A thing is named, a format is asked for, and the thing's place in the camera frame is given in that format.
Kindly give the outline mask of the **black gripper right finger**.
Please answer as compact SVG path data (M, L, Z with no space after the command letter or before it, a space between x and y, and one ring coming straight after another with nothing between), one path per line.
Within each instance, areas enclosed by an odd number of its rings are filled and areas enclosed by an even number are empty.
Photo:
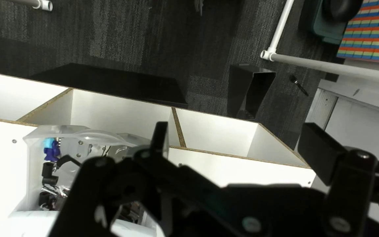
M379 222L369 216L379 207L379 160L370 152L347 148L315 123L306 123L298 151L329 188L324 205L328 237L379 237Z

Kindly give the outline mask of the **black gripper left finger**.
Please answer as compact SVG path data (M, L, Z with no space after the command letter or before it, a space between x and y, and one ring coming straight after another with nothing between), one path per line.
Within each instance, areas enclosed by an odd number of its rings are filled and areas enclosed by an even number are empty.
M200 194L214 185L165 159L168 130L158 123L150 145L131 159L86 161L49 237L120 237L114 224L131 203L141 205L166 237L222 237L225 228L202 207Z

